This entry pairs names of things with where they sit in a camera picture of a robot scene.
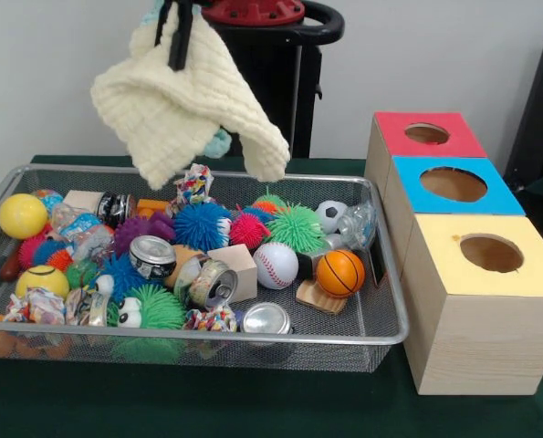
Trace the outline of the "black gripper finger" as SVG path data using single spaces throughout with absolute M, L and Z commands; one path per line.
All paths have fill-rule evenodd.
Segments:
M 191 0 L 175 0 L 169 2 L 177 4 L 178 26 L 172 34 L 172 43 L 169 55 L 169 67 L 173 71 L 185 68 L 185 62 L 193 24 L 193 2 Z
M 167 22 L 170 9 L 172 7 L 172 0 L 162 0 L 162 5 L 159 9 L 157 26 L 156 26 L 156 35 L 154 45 L 157 47 L 161 43 L 163 27 Z

